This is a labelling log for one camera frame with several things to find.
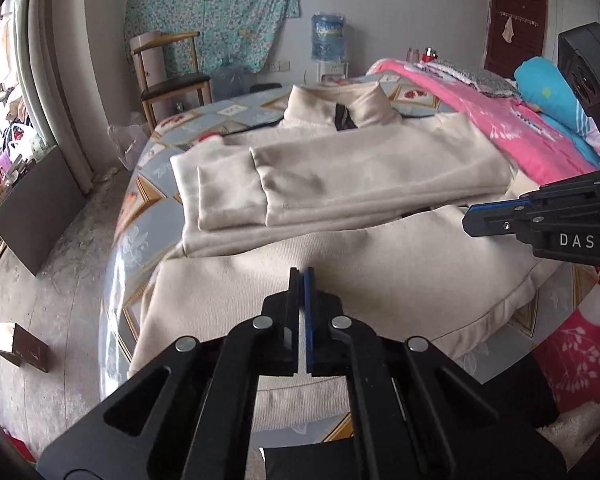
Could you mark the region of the cream zip-up jacket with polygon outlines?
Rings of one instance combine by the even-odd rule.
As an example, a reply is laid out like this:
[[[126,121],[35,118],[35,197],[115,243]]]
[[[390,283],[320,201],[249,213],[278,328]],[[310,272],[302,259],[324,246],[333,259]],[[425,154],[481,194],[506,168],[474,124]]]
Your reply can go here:
[[[453,358],[556,272],[513,237],[464,232],[464,203],[532,188],[465,114],[390,113],[348,131],[304,114],[172,158],[185,226],[145,292],[133,372],[178,336],[212,339],[255,315],[294,266],[379,333],[428,337]]]

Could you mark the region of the black trousers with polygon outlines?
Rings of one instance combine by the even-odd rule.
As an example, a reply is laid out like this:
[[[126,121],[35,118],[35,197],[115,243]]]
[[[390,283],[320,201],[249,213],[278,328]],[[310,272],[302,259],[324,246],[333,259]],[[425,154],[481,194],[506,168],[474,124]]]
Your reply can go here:
[[[268,480],[358,479],[354,439],[264,449]]]

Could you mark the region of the blue pillow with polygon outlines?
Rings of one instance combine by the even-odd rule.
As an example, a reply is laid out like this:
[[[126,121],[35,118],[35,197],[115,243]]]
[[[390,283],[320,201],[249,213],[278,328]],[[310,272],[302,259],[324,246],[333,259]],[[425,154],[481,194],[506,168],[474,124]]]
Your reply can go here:
[[[565,133],[584,158],[600,169],[600,132],[557,66],[536,56],[520,64],[514,78],[522,98],[535,105],[550,126]]]

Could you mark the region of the grey sequin pillow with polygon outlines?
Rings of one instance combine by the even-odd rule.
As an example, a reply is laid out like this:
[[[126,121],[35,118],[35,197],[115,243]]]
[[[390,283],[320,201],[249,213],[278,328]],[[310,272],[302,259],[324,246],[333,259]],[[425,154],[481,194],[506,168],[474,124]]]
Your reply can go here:
[[[420,62],[417,66],[428,73],[445,74],[492,98],[520,99],[516,84],[485,68],[464,68],[447,60]]]

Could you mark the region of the red bottle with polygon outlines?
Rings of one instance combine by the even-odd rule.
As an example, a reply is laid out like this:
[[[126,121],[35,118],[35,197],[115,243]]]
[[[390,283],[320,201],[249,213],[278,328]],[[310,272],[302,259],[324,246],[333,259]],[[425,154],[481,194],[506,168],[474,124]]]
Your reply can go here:
[[[422,62],[428,63],[428,62],[436,60],[437,58],[438,58],[437,51],[434,50],[432,47],[426,47],[424,53],[422,54]]]

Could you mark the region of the dark red door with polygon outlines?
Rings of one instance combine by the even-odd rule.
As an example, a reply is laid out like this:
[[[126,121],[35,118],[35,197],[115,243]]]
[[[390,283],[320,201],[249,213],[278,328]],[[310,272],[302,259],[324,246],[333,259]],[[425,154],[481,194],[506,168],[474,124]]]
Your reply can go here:
[[[489,0],[484,67],[513,79],[515,70],[544,48],[547,0]]]

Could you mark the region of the brown cardboard box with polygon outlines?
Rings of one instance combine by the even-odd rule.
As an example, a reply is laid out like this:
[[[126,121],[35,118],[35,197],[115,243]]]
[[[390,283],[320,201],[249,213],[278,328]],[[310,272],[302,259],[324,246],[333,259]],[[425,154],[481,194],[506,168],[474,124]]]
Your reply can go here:
[[[50,370],[50,347],[15,322],[0,322],[0,356],[15,366],[26,363],[43,373]]]

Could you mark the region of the fruit pattern table cover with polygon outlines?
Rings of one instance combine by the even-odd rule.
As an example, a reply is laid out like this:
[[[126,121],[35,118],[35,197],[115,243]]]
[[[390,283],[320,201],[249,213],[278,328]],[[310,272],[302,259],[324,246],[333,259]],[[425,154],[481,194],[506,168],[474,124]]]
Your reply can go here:
[[[208,133],[232,141],[251,138],[283,117],[289,87],[273,87],[216,101],[171,117],[159,126],[140,154],[120,210],[102,293],[99,321],[100,394],[109,396],[129,376],[140,336],[142,301],[156,267],[181,248],[188,211],[178,192],[171,159]],[[556,386],[558,405],[571,410],[600,393],[583,367],[598,369],[600,343],[587,308],[600,308],[592,269],[563,264],[552,275],[537,266],[529,276],[529,301],[514,300],[512,316],[458,362],[487,382],[533,354]]]

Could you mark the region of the white water dispenser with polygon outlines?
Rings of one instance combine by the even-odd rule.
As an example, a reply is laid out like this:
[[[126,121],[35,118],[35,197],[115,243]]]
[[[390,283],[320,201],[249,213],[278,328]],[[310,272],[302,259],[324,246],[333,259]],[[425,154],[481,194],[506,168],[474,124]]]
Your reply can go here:
[[[326,84],[326,82],[337,81],[340,79],[346,79],[349,73],[349,63],[340,62],[324,62],[320,61],[316,63],[317,74],[316,80],[319,84]]]

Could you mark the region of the blue water bottle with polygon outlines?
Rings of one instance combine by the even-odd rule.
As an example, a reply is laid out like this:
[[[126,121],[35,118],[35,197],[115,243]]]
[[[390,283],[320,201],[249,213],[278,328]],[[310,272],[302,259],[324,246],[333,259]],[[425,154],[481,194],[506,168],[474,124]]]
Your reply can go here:
[[[311,58],[315,62],[339,63],[346,56],[346,19],[339,14],[317,13],[311,18]]]

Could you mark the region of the dark grey cabinet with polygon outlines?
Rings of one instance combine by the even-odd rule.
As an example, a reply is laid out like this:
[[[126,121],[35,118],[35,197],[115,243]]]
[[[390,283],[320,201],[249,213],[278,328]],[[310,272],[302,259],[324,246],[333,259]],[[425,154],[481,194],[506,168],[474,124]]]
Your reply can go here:
[[[0,203],[0,237],[31,274],[38,274],[85,203],[64,155],[54,146]]]

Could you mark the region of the black rice cooker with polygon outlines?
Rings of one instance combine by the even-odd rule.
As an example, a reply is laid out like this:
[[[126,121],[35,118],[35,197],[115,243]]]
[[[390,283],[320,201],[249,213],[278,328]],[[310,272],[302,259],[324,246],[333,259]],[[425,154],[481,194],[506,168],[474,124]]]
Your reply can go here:
[[[282,85],[279,82],[266,82],[265,84],[253,84],[249,92],[250,93],[259,93],[263,91],[279,89]]]

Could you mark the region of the wooden chair black seat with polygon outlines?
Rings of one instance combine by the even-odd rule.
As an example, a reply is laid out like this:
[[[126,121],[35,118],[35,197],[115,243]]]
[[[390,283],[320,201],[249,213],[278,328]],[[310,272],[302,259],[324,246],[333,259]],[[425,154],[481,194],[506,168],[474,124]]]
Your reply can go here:
[[[132,57],[140,63],[140,102],[151,131],[155,131],[158,124],[154,109],[152,106],[174,96],[196,91],[200,105],[212,103],[211,77],[203,73],[199,68],[198,55],[196,48],[196,39],[200,36],[199,30],[191,32],[179,32],[178,34],[161,34],[157,38],[146,42],[142,46],[131,50]],[[142,54],[155,48],[162,49],[169,44],[188,41],[190,47],[190,64],[192,70],[189,73],[181,74],[156,84],[148,84],[145,63]]]

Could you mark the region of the grey curtain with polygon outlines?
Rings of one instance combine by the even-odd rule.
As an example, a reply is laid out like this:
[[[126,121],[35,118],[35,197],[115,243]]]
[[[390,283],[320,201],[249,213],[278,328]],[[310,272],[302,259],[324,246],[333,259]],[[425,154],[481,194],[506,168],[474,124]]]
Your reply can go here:
[[[83,194],[112,165],[88,44],[85,0],[16,0],[15,54],[24,104]]]

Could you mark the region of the floral teal wall cloth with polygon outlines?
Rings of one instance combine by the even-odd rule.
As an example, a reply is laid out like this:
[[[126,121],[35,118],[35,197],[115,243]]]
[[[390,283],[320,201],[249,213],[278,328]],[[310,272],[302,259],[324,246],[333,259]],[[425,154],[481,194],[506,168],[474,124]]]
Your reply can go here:
[[[235,65],[256,74],[268,65],[283,21],[299,16],[300,0],[128,0],[124,39],[196,30],[203,72]]]

